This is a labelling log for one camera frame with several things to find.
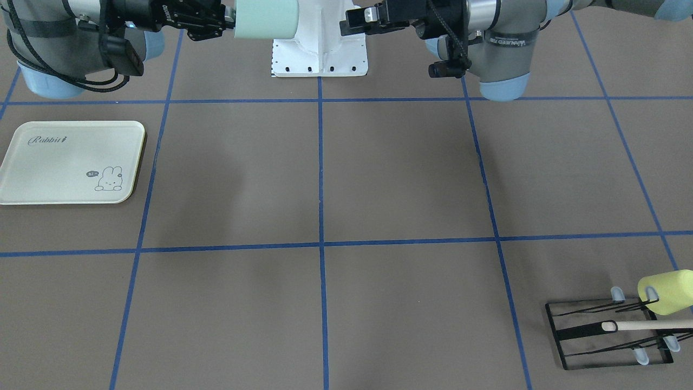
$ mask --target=black wire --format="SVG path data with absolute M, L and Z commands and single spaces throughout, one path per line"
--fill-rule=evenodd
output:
M 17 14 L 17 9 L 15 8 L 14 1 L 13 0 L 8 0 L 7 1 L 8 8 L 9 8 L 9 13 L 10 13 L 10 20 L 12 21 L 12 24 L 15 25 L 15 28 L 17 29 L 17 32 L 19 32 L 19 36 L 21 37 L 22 42 L 24 43 L 24 46 L 29 50 L 29 53 L 36 58 L 36 60 L 42 65 L 36 65 L 35 63 L 31 62 L 29 59 L 24 57 L 22 54 L 18 52 L 18 50 L 14 46 L 14 42 L 12 40 L 12 35 L 10 33 L 10 30 L 8 29 L 7 31 L 7 41 L 8 41 L 8 46 L 10 47 L 10 50 L 12 51 L 12 54 L 14 54 L 17 58 L 19 58 L 22 62 L 26 63 L 30 67 L 36 68 L 39 71 L 42 71 L 46 74 L 49 74 L 51 76 L 58 77 L 60 80 L 65 81 L 66 83 L 75 85 L 76 87 L 82 88 L 87 91 L 92 91 L 92 92 L 113 92 L 115 90 L 119 90 L 122 87 L 125 86 L 125 84 L 130 81 L 130 77 L 124 75 L 123 80 L 118 84 L 115 85 L 114 87 L 110 88 L 93 88 L 93 87 L 88 87 L 85 84 L 88 85 L 110 85 L 112 84 L 119 76 L 118 72 L 114 70 L 114 76 L 110 80 L 106 81 L 92 81 L 92 80 L 87 80 L 86 78 L 75 78 L 72 76 L 68 76 L 66 74 L 62 74 L 55 69 L 53 69 L 46 61 L 41 58 L 41 55 L 39 55 L 38 52 L 33 48 L 31 42 L 29 42 L 29 39 L 26 35 L 26 32 L 24 31 L 24 27 L 21 25 L 21 21 L 19 19 L 19 16 Z M 105 10 L 102 9 L 102 20 L 105 20 Z M 104 27 L 99 26 L 99 33 L 101 34 L 104 31 Z
M 457 37 L 457 34 L 450 28 L 450 26 L 445 22 L 445 19 L 443 19 L 443 16 L 440 15 L 440 12 L 438 12 L 438 9 L 435 7 L 433 4 L 433 0 L 428 0 L 428 6 L 431 7 L 431 10 L 435 14 L 435 17 L 438 19 L 438 22 L 443 25 L 443 28 L 445 31 L 448 33 L 450 38 L 453 40 L 453 43 L 455 44 L 455 47 L 457 47 L 462 54 L 462 57 L 468 60 L 467 58 L 467 50 L 464 49 L 462 46 L 462 43 L 459 41 L 459 38 Z

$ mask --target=white plate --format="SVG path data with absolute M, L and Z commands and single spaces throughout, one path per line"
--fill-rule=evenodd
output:
M 120 203 L 144 143 L 136 121 L 28 122 L 0 166 L 0 204 Z

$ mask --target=gray floor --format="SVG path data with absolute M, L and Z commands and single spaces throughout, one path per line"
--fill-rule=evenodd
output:
M 148 142 L 122 204 L 0 207 L 0 389 L 688 388 L 691 343 L 581 371 L 552 345 L 547 301 L 693 267 L 693 24 L 574 16 L 503 104 L 430 80 L 412 29 L 324 80 L 171 30 L 143 78 L 67 102 L 2 49 L 2 155 L 27 121 Z

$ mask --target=white metal base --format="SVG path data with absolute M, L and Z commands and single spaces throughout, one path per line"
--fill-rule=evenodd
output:
M 366 35 L 342 37 L 340 20 L 351 0 L 299 0 L 299 28 L 290 40 L 274 40 L 272 76 L 349 77 L 368 72 Z

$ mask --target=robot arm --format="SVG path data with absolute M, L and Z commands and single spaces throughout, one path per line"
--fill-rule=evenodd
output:
M 693 0 L 383 0 L 347 11 L 340 27 L 342 35 L 371 35 L 413 26 L 442 59 L 429 66 L 431 77 L 469 70 L 486 98 L 510 101 L 527 86 L 539 26 L 588 6 L 676 22 L 693 14 Z
M 261 9 L 254 6 L 257 1 L 236 0 L 236 7 L 257 14 Z M 292 37 L 298 23 L 297 0 L 262 1 L 267 2 L 273 6 L 270 13 L 287 22 L 271 26 L 267 36 L 251 37 Z M 7 43 L 19 59 L 27 85 L 54 99 L 83 90 L 111 92 L 131 76 L 142 76 L 143 61 L 163 50 L 163 42 L 156 42 L 162 38 L 155 34 L 163 26 L 186 29 L 193 41 L 220 37 L 236 28 L 236 10 L 221 0 L 0 0 L 0 4 L 8 26 Z M 115 71 L 111 80 L 86 79 L 106 69 Z M 119 76 L 121 81 L 115 84 Z

